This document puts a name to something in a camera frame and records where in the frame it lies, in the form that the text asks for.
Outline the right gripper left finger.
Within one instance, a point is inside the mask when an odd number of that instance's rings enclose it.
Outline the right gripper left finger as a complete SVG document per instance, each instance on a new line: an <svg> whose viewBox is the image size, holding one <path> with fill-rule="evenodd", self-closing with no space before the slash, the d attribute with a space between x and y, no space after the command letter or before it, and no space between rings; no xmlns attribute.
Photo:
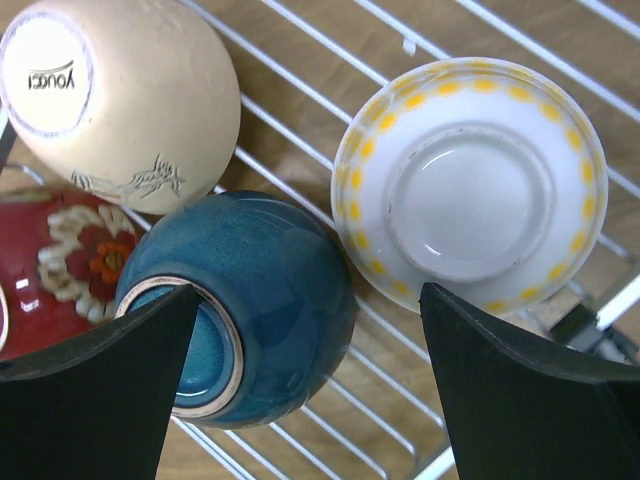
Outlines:
<svg viewBox="0 0 640 480"><path fill-rule="evenodd" d="M155 478L199 303L177 287L2 362L2 478Z"/></svg>

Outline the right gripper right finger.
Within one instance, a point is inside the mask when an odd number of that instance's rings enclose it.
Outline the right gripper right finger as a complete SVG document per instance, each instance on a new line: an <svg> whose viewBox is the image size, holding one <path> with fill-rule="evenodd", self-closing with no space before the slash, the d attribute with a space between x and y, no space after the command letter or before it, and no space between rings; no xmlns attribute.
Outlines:
<svg viewBox="0 0 640 480"><path fill-rule="evenodd" d="M423 285L420 312L462 479L636 479L639 369Z"/></svg>

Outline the red bowl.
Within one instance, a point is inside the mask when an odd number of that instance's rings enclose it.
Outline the red bowl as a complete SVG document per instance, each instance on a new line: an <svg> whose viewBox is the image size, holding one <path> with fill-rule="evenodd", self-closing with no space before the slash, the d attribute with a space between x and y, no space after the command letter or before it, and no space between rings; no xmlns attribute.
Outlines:
<svg viewBox="0 0 640 480"><path fill-rule="evenodd" d="M137 241L118 206L87 192L54 185L2 194L2 360L113 320Z"/></svg>

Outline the cream striped bowl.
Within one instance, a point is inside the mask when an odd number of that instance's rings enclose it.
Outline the cream striped bowl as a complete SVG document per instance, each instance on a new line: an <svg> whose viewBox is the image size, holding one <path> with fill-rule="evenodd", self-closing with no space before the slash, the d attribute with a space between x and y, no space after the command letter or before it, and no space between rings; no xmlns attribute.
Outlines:
<svg viewBox="0 0 640 480"><path fill-rule="evenodd" d="M609 180L580 106L522 65L457 57L380 88L331 180L354 266L411 311L427 282L504 317L560 290L593 250Z"/></svg>

